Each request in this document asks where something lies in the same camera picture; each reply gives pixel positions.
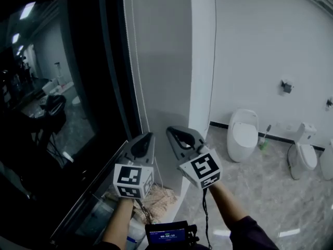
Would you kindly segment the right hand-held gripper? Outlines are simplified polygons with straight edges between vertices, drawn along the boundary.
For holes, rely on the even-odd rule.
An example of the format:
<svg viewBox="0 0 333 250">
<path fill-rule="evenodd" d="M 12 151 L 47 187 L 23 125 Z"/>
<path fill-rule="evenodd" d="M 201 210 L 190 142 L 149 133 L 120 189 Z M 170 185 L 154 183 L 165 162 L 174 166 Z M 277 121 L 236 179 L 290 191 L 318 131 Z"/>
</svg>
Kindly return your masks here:
<svg viewBox="0 0 333 250">
<path fill-rule="evenodd" d="M 166 135 L 178 161 L 183 159 L 182 146 L 205 144 L 204 138 L 195 130 L 184 126 L 170 126 Z M 199 149 L 199 154 L 179 165 L 179 171 L 195 187 L 204 190 L 222 178 L 222 164 L 215 149 L 206 145 Z"/>
</svg>

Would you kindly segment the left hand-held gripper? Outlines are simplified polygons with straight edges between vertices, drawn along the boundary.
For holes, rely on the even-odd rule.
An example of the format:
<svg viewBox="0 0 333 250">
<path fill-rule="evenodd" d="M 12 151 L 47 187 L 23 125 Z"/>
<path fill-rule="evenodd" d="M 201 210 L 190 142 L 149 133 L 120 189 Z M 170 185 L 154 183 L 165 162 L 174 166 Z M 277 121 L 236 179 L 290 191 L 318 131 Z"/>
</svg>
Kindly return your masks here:
<svg viewBox="0 0 333 250">
<path fill-rule="evenodd" d="M 126 148 L 128 157 L 147 157 L 147 163 L 153 164 L 156 137 L 152 132 L 144 133 L 132 141 Z M 113 186 L 119 197 L 144 199 L 154 183 L 154 168 L 135 164 L 122 154 L 114 166 Z"/>
</svg>

